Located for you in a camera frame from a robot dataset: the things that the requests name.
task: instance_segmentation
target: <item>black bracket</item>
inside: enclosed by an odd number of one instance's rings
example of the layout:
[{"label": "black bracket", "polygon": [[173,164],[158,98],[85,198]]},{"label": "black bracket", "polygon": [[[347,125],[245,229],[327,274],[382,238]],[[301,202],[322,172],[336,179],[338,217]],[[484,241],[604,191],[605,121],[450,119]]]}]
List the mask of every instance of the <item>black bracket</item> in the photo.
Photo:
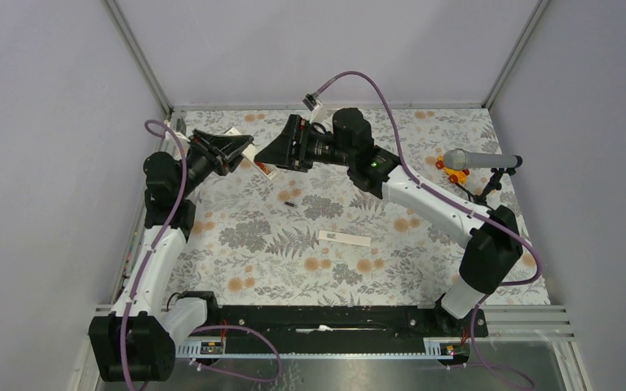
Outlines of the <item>black bracket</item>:
[{"label": "black bracket", "polygon": [[[123,381],[119,330],[121,318],[115,313],[95,316],[87,334],[104,381]],[[128,319],[126,352],[133,381],[165,381],[174,370],[174,341],[154,316],[141,312]]]}]

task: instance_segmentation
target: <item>table surface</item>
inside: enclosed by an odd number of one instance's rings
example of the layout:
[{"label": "table surface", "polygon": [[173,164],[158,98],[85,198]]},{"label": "table surface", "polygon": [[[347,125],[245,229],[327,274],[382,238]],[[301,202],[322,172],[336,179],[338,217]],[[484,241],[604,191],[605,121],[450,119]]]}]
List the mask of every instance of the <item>table surface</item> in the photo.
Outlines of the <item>table surface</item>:
[{"label": "table surface", "polygon": [[[189,131],[221,134],[232,126],[264,147],[284,127],[288,110],[187,112]],[[396,153],[382,110],[362,110],[376,144]],[[499,153],[485,109],[394,110],[408,163],[425,178],[465,195],[435,168],[437,156],[456,147]],[[324,123],[330,130],[329,120]],[[488,169],[474,169],[465,187],[479,193]],[[457,277],[463,250],[442,231],[397,204],[356,189],[346,169],[316,164],[307,174],[281,171],[272,180],[244,161],[226,177],[210,176],[189,196],[196,223],[179,257],[166,295],[183,290],[213,291],[232,305],[425,305]],[[297,205],[292,208],[284,204]],[[517,215],[527,228],[509,178],[488,196]],[[372,238],[370,247],[317,241],[317,231]],[[525,255],[507,280],[535,271]],[[486,304],[549,304],[543,279],[530,286],[499,288]]]}]

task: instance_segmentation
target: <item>metal floor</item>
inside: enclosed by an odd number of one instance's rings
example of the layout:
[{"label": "metal floor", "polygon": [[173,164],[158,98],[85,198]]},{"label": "metal floor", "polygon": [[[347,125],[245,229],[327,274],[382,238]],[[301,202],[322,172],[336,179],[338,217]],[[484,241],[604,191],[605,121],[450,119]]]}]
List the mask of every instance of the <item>metal floor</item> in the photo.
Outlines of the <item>metal floor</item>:
[{"label": "metal floor", "polygon": [[[545,342],[482,342],[479,348],[488,362],[510,365],[527,373],[537,391],[565,389],[558,364]],[[275,363],[269,360],[230,360],[218,362],[222,368],[252,376],[272,376]],[[432,360],[287,360],[284,374],[275,384],[254,384],[213,372],[196,371],[186,360],[176,363],[174,374],[164,383],[150,384],[147,391],[197,390],[301,390],[301,391],[397,391],[397,390],[504,390],[510,389],[484,368],[421,371],[423,367],[441,367]],[[524,380],[511,379],[526,385]],[[123,383],[106,384],[105,391],[126,390]]]}]

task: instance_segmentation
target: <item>orange flower pattern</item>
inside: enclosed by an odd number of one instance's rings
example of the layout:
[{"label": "orange flower pattern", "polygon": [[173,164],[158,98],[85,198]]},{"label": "orange flower pattern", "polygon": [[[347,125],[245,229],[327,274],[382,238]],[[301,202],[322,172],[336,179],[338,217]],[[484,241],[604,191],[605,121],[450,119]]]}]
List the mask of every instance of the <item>orange flower pattern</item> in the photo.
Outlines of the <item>orange flower pattern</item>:
[{"label": "orange flower pattern", "polygon": [[[382,110],[362,110],[376,144],[393,151],[394,135]],[[188,129],[216,134],[235,126],[252,134],[258,148],[282,130],[291,112],[250,110],[187,112]],[[394,110],[408,163],[423,177],[464,198],[435,167],[454,147],[498,153],[487,111]],[[323,125],[332,129],[331,119]],[[474,169],[465,187],[479,192],[490,177]],[[421,210],[406,209],[356,189],[337,166],[316,163],[308,173],[280,171],[272,180],[244,160],[226,177],[209,176],[188,199],[196,220],[166,289],[209,290],[234,305],[416,305],[437,299],[458,276],[464,250]],[[527,229],[505,177],[488,196],[492,207],[509,206],[520,231]],[[318,240],[318,231],[371,238],[371,246]],[[508,279],[525,279],[536,264],[529,253]],[[548,304],[540,280],[530,287],[502,288],[488,304]]]}]

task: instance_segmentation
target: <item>microphone stand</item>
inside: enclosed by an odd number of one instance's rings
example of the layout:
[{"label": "microphone stand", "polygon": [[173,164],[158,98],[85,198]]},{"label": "microphone stand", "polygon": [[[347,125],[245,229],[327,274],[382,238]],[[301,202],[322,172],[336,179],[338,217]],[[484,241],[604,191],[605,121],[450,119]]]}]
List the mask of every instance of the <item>microphone stand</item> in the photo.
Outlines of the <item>microphone stand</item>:
[{"label": "microphone stand", "polygon": [[500,180],[503,178],[503,175],[508,174],[510,177],[515,175],[517,171],[514,168],[510,169],[491,169],[493,175],[491,175],[491,179],[488,181],[488,184],[483,188],[481,194],[473,195],[474,203],[479,205],[486,205],[486,196],[488,196],[491,191],[500,190],[503,188]]},{"label": "microphone stand", "polygon": [[491,169],[491,172],[493,173],[493,175],[491,175],[491,179],[488,181],[488,184],[483,188],[483,191],[481,191],[481,194],[479,195],[475,195],[471,191],[468,191],[459,183],[455,183],[455,186],[459,187],[460,190],[466,193],[467,199],[469,201],[478,205],[483,205],[492,210],[492,208],[488,206],[488,203],[486,202],[486,197],[489,194],[491,194],[491,191],[500,190],[503,188],[502,183],[500,183],[500,180],[502,180],[503,175],[508,174],[511,177],[515,175],[517,171],[515,171],[514,168],[510,168],[510,169]]}]

